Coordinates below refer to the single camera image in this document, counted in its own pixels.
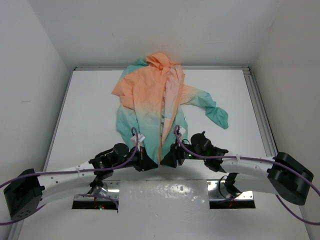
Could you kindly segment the orange and teal gradient jacket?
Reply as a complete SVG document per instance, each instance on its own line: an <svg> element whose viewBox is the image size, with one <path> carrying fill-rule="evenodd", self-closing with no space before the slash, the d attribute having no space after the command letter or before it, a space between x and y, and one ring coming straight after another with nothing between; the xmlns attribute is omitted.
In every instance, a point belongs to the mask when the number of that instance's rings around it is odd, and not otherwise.
<svg viewBox="0 0 320 240"><path fill-rule="evenodd" d="M205 115L227 129L228 113L217 106L211 95L185 84L183 67L157 52L128 66L112 90L120 99L116 129L123 141L133 147L131 129L145 136L147 155L156 163L170 151L176 140L176 125L188 129L182 105L205 110Z"/></svg>

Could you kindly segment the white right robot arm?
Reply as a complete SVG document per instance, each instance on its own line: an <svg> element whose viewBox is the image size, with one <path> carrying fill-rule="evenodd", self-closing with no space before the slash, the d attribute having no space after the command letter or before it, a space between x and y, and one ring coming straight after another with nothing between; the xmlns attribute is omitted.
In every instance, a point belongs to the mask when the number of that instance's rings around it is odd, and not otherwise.
<svg viewBox="0 0 320 240"><path fill-rule="evenodd" d="M184 160L202 160L213 172L227 175L221 194L235 197L253 191L278 195L303 206L310 190L313 173L285 152L267 159L231 156L228 150L214 146L205 134L194 134L189 144L176 141L160 164L176 168Z"/></svg>

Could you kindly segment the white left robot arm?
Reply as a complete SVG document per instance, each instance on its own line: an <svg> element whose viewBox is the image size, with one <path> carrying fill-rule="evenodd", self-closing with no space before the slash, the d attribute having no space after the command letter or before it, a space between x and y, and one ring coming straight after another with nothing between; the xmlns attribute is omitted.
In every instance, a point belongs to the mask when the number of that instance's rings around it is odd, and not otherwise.
<svg viewBox="0 0 320 240"><path fill-rule="evenodd" d="M90 195L115 170L134 168L145 172L158 168L142 146L117 143L82 164L51 172L30 168L1 184L12 223L21 221L46 204L73 195Z"/></svg>

